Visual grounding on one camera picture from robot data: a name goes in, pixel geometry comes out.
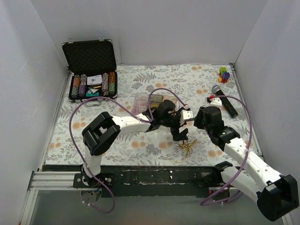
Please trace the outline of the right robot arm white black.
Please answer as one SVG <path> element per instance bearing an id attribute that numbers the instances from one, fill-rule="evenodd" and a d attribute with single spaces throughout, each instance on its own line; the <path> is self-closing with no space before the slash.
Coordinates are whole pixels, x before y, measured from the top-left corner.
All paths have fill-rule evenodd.
<path id="1" fill-rule="evenodd" d="M 290 174 L 282 175 L 254 152 L 248 151 L 240 135 L 224 125 L 219 108 L 201 107 L 194 126 L 204 129 L 216 146 L 243 167 L 246 174 L 240 173 L 231 185 L 256 202 L 268 220 L 276 221 L 299 207 L 296 179 Z"/>

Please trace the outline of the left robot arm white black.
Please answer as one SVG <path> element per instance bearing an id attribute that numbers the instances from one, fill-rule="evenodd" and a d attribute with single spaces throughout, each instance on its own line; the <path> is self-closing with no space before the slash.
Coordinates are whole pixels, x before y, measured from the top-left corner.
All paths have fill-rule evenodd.
<path id="1" fill-rule="evenodd" d="M 188 129 L 180 131 L 180 128 L 194 119 L 193 112 L 188 106 L 177 111 L 175 108 L 172 101 L 165 100 L 154 110 L 146 110 L 136 116 L 118 117 L 108 112 L 99 114 L 82 132 L 85 162 L 81 173 L 84 183 L 91 188 L 99 184 L 102 155 L 120 135 L 152 132 L 164 126 L 170 128 L 174 141 L 188 140 Z"/>

